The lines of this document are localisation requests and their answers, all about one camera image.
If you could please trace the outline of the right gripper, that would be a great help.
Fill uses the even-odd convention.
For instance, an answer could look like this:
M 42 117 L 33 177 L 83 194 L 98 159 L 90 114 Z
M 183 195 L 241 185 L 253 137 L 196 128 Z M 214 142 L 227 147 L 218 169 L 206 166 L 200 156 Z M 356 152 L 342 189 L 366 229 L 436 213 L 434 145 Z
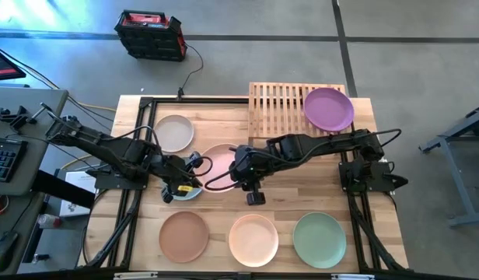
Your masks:
M 229 165 L 229 175 L 244 191 L 259 191 L 260 181 L 267 176 L 267 160 L 248 145 L 230 148 L 234 152 L 233 162 Z

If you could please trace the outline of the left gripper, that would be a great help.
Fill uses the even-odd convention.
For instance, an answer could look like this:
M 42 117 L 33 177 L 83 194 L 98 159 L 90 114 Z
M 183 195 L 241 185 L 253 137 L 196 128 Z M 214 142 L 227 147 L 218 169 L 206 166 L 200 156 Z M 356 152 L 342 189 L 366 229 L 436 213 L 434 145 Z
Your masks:
M 180 186 L 199 188 L 195 169 L 203 164 L 199 154 L 187 158 L 174 155 L 157 155 L 152 157 L 152 175 L 161 179 L 161 198 L 169 204 L 173 200 L 172 191 L 179 191 Z

